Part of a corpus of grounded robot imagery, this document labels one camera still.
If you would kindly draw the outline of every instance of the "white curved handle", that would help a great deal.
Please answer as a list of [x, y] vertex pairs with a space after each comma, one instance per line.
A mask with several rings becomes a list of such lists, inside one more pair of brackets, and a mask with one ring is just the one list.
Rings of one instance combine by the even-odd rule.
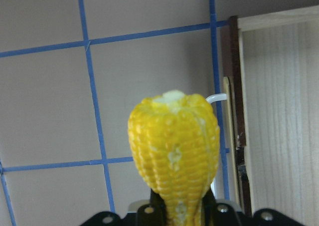
[[216, 101], [221, 101], [221, 100], [227, 100], [227, 94], [226, 93], [220, 93], [220, 94], [215, 94], [215, 95], [211, 95], [208, 96], [206, 98], [208, 103], [214, 103]]

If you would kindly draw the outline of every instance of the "yellow corn cob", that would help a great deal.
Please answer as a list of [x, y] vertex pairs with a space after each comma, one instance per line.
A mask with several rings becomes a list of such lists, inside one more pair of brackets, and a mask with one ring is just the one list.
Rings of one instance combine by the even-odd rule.
[[218, 167], [219, 127], [201, 95], [170, 91], [131, 112], [135, 165], [166, 205], [169, 226], [200, 226], [201, 199]]

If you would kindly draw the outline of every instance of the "grid square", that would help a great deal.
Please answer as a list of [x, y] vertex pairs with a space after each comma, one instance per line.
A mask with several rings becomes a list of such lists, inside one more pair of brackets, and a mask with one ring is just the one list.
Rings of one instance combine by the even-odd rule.
[[0, 51], [82, 40], [78, 0], [0, 0]]
[[149, 200], [151, 190], [139, 175], [134, 162], [109, 164], [116, 213], [125, 217], [131, 203]]
[[10, 172], [6, 178], [19, 226], [78, 226], [109, 211], [102, 165]]
[[3, 167], [100, 159], [83, 47], [0, 58]]
[[131, 155], [127, 120], [143, 98], [179, 89], [212, 94], [209, 30], [92, 46], [108, 158]]
[[11, 226], [10, 215], [5, 202], [5, 196], [3, 192], [2, 185], [0, 183], [0, 225]]
[[209, 22], [209, 0], [84, 0], [91, 39]]

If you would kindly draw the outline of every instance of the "plastic corn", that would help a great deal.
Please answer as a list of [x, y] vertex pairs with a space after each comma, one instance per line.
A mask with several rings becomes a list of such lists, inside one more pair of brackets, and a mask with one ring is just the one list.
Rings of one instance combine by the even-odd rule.
[[140, 175], [165, 202], [168, 225], [201, 225], [201, 199], [218, 167], [211, 105], [180, 91], [145, 98], [131, 112], [128, 133]]

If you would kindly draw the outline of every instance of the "toy corn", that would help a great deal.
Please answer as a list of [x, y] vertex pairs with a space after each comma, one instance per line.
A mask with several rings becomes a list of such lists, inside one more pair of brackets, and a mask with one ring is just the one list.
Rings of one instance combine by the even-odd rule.
[[131, 112], [135, 165], [166, 205], [168, 226], [200, 226], [201, 199], [218, 167], [219, 127], [201, 95], [170, 91], [145, 98]]

